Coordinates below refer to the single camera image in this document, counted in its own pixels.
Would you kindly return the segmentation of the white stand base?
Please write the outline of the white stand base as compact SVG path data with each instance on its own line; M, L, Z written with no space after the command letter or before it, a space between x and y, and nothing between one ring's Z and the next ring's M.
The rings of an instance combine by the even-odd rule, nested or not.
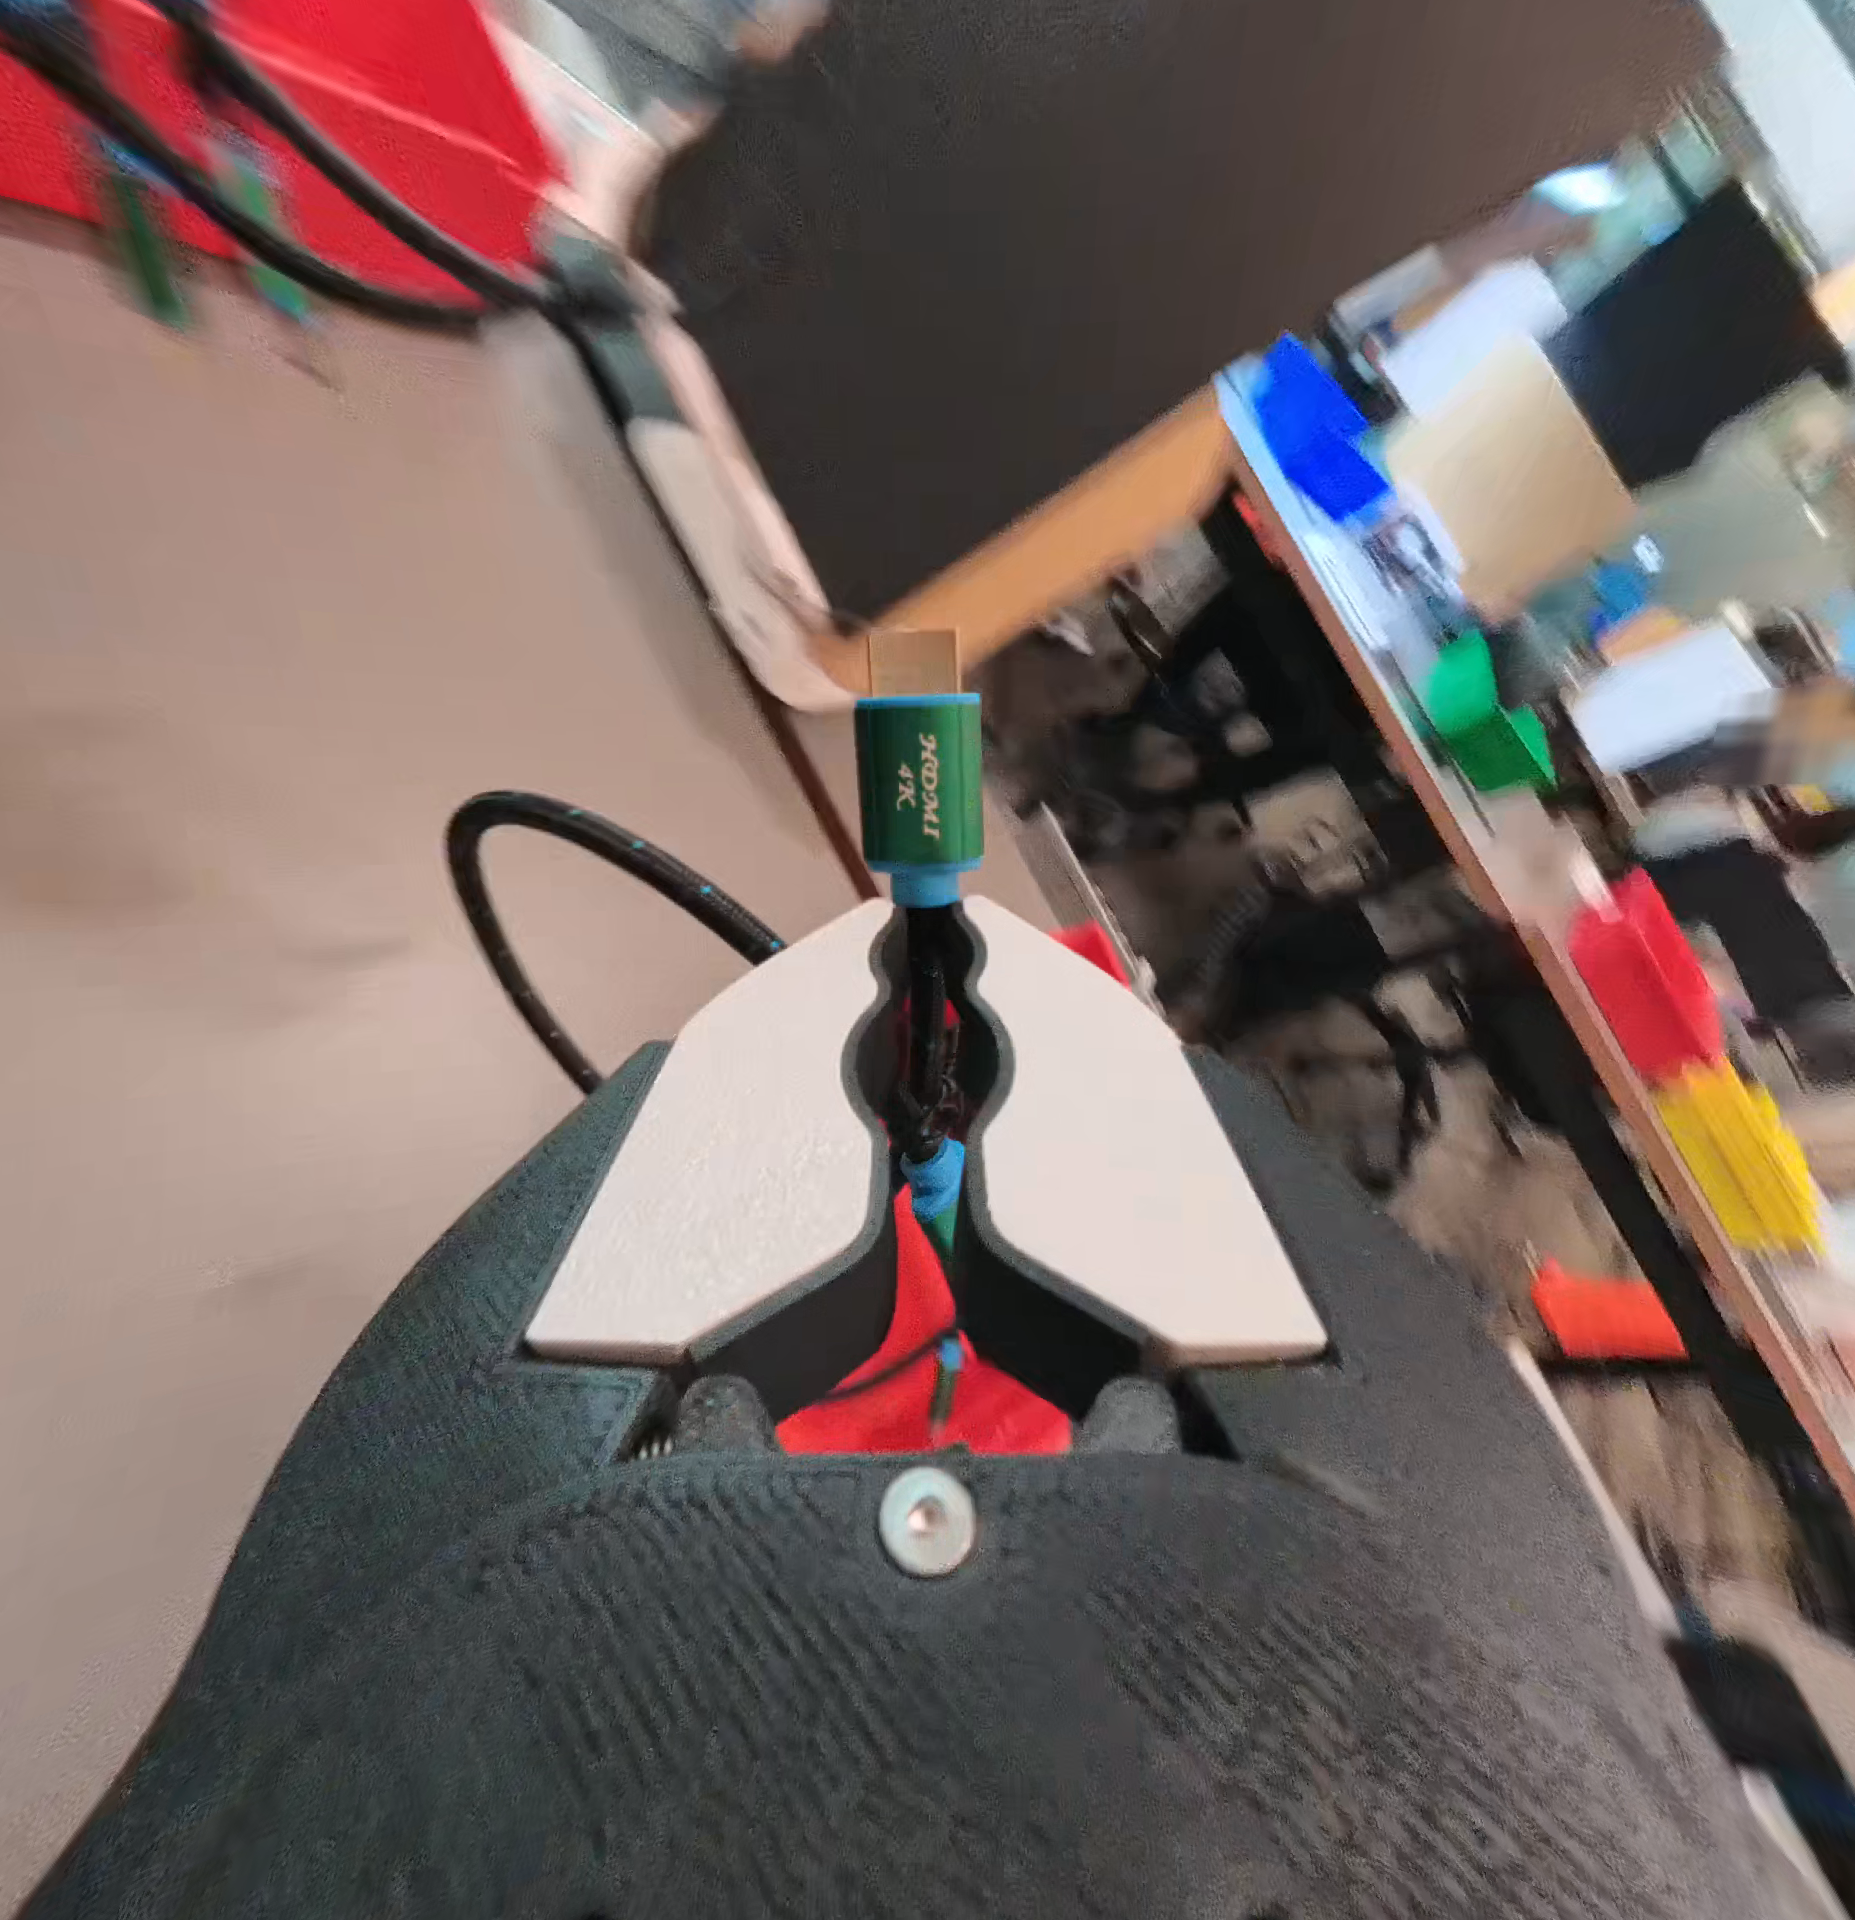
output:
M626 446L707 605L755 681L799 715L842 715L865 684L858 624L830 610L707 352L673 312L632 316Z

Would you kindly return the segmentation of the black monitor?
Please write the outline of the black monitor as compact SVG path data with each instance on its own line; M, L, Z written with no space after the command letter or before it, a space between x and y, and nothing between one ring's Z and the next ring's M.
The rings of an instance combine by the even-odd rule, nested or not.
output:
M1846 349L1741 181L1611 275L1543 355L1633 493L1688 474L1725 424L1802 377L1855 387Z

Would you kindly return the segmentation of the cardboard box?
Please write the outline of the cardboard box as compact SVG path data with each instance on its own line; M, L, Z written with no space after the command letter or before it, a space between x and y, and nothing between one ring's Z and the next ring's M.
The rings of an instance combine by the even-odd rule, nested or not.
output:
M1634 527L1634 493L1531 338L1509 338L1428 415L1388 431L1388 471L1432 527L1463 603L1508 623Z

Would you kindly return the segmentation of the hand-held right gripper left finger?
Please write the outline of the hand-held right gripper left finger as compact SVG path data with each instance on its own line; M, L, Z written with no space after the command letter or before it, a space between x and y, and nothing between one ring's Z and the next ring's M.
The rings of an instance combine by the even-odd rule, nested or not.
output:
M858 1046L891 901L784 948L673 1037L525 1325L539 1359L686 1361L878 1260L891 1148Z

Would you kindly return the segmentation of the blue storage bins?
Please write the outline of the blue storage bins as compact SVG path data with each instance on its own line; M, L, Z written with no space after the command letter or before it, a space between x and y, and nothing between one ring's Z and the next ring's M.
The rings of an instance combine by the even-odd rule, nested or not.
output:
M1366 415L1295 332L1262 355L1252 406L1273 467L1325 522L1349 527L1391 496L1361 449Z

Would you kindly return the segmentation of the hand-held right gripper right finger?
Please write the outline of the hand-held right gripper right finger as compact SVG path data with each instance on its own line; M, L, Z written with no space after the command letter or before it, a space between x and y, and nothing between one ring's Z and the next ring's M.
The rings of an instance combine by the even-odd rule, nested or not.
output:
M1325 1325L1191 1056L1122 977L974 897L997 1046L970 1164L1003 1253L1171 1366L1310 1361Z

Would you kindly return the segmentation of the yellow storage bins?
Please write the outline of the yellow storage bins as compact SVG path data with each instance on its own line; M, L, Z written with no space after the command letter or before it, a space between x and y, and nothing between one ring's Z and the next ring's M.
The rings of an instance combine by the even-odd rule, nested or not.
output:
M1656 1110L1732 1248L1763 1260L1828 1252L1802 1141L1766 1086L1729 1059L1691 1062L1656 1086Z

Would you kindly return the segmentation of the green storage bin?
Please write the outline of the green storage bin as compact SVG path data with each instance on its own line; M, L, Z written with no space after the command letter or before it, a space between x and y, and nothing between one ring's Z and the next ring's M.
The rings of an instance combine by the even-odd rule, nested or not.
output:
M1449 634L1418 684L1424 735L1483 797L1555 793L1546 725L1531 705L1504 705L1490 634Z

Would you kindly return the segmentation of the wooden panel support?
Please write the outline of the wooden panel support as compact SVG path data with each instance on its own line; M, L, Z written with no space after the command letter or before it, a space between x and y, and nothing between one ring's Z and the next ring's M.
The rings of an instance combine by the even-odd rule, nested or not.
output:
M1197 522L1234 480L1240 442L1216 385L1118 446L1073 485L942 568L874 623L815 634L807 658L842 695L870 695L870 637L956 634L963 670L988 665L1051 612Z

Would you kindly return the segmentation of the grey desk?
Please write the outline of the grey desk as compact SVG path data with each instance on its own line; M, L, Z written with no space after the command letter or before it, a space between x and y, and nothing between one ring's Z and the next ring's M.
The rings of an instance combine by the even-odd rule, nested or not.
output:
M147 321L0 206L0 1916L165 1704L337 1359L575 1108L441 832L539 790L861 897L540 325Z

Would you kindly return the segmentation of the long wooden-edged table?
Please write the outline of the long wooden-edged table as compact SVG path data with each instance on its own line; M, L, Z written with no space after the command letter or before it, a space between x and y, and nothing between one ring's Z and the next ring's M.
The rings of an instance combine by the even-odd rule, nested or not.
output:
M1269 552L1310 603L1469 897L1509 932L1574 1034L1581 1076L1605 1086L1593 1121L1571 1139L1574 1157L1593 1181L1625 1177L1608 1209L1683 1322L1691 1354L1701 1359L1706 1334L1720 1334L1729 1361L1763 1361L1802 1433L1802 1446L1815 1451L1818 1485L1840 1496L1855 1525L1855 1386L1846 1369L1825 1340L1802 1331L1780 1285L1782 1273L1732 1244L1571 964L1566 927L1601 895L1594 859L1546 820L1539 797L1477 797L1428 748L1411 689L1388 651L1395 637L1418 637L1418 630L1408 630L1411 610L1384 586L1361 551L1286 480L1252 406L1254 377L1254 352L1210 377L1240 490L1268 527Z

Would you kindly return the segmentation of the red storage bins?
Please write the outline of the red storage bins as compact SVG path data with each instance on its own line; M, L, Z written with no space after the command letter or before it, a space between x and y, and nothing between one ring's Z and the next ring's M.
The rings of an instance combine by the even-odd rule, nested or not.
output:
M1672 1086L1729 1062L1706 971L1646 868L1571 912L1566 957L1645 1081Z

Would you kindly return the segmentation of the black display panel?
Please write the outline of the black display panel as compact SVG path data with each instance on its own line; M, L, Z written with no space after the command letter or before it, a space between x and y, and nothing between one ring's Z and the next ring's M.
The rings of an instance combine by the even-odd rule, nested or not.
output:
M884 612L1717 58L1665 0L830 6L640 251L825 603Z

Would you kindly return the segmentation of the red bin with cables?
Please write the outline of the red bin with cables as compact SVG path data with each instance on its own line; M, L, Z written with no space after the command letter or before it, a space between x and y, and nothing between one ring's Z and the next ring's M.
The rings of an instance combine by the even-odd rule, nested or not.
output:
M165 325L181 247L291 325L619 325L626 275L552 246L552 186L480 6L0 6L0 199L100 227Z

